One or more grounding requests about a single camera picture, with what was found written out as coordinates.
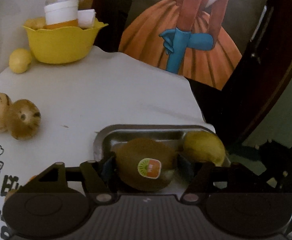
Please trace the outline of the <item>yellow pear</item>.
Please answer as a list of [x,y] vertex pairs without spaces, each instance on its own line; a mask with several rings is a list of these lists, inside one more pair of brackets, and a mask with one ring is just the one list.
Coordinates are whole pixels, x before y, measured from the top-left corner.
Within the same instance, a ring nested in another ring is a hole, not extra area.
[[214,133],[205,131],[190,131],[185,135],[183,154],[190,160],[215,166],[222,166],[226,158],[222,141]]

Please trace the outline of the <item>yellow plastic bowl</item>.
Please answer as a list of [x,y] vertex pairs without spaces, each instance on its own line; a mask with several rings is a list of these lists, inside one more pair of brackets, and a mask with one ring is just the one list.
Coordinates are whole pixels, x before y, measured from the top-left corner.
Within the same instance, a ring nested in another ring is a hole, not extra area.
[[107,24],[94,20],[91,28],[61,27],[37,29],[23,26],[30,51],[41,63],[66,64],[85,58],[91,51],[99,31]]

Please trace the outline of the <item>brown kiwi with sticker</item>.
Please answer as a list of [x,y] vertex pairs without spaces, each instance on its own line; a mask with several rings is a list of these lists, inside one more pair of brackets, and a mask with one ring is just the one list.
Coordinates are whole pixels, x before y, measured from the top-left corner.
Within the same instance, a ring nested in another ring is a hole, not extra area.
[[137,138],[120,146],[115,153],[121,180],[134,189],[159,191],[173,179],[177,152],[162,142]]

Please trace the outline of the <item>girl in orange dress painting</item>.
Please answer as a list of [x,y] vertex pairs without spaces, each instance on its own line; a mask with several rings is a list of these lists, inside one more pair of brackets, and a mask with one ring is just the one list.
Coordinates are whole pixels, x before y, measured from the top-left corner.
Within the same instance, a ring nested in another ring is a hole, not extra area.
[[125,29],[119,51],[222,89],[255,37],[267,0],[160,0]]

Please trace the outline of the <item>yellow fruit in bowl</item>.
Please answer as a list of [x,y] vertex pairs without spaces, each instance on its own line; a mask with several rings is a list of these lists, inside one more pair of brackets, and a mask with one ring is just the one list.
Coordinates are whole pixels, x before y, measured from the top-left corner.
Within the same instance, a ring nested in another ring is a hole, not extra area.
[[23,26],[33,30],[45,29],[46,20],[44,17],[30,18],[24,22]]

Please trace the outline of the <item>metal tray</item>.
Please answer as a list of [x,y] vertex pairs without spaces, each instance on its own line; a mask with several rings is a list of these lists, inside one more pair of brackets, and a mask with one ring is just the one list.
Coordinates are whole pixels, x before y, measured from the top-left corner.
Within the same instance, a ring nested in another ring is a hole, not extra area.
[[[98,132],[94,143],[93,153],[96,161],[101,161],[111,152],[116,152],[121,146],[136,138],[149,138],[179,151],[182,150],[182,143],[187,132],[205,131],[211,132],[210,129],[199,125],[111,125]],[[121,181],[118,171],[105,171],[111,185],[117,186],[119,192],[138,192],[138,190],[126,185]],[[186,190],[187,183],[177,173],[171,177],[172,182],[164,188],[152,192],[154,194],[181,194]]]

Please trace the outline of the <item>white and orange jar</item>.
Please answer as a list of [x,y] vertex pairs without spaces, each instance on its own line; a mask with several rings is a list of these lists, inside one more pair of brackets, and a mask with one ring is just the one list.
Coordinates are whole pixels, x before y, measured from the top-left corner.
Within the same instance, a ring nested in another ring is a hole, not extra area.
[[47,29],[78,26],[78,0],[46,0],[44,11]]

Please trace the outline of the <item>folded white paper piece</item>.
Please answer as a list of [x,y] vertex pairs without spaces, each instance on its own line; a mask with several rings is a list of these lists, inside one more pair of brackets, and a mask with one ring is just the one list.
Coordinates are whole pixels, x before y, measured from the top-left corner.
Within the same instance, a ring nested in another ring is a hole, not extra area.
[[96,12],[94,9],[78,10],[78,27],[81,29],[92,28],[95,16]]

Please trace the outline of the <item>brownish striped melon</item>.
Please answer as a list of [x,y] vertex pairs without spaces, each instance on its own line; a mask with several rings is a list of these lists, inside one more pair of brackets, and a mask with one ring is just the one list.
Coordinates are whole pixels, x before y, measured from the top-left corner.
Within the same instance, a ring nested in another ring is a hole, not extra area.
[[41,113],[38,107],[27,99],[15,101],[5,113],[6,127],[16,140],[34,137],[40,127]]

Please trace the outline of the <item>white printed table mat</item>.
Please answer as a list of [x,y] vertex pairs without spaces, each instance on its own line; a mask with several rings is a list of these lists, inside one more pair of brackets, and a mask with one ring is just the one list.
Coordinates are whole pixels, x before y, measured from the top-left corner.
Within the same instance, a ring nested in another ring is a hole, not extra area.
[[5,69],[0,92],[30,100],[41,113],[32,139],[0,133],[0,239],[9,237],[1,212],[6,193],[58,161],[78,166],[92,159],[93,141],[104,127],[206,125],[184,77],[99,48],[73,64],[36,63],[23,74]]

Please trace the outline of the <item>small yellow lemon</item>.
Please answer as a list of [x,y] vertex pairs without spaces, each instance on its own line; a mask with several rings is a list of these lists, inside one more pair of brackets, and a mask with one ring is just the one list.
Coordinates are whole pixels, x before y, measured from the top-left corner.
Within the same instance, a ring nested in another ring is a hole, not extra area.
[[32,59],[33,57],[29,50],[17,48],[9,57],[9,68],[16,74],[22,74],[28,70]]

